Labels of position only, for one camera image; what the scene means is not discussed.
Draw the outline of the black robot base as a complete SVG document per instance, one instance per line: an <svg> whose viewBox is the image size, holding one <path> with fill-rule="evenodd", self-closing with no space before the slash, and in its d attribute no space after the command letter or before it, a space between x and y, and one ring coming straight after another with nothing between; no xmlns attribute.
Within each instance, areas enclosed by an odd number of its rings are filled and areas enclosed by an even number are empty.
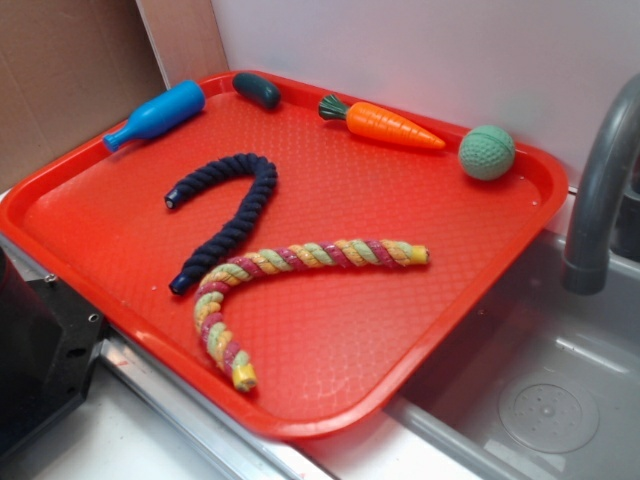
<svg viewBox="0 0 640 480"><path fill-rule="evenodd" d="M57 277L25 280L1 254L1 460L80 406L104 316Z"/></svg>

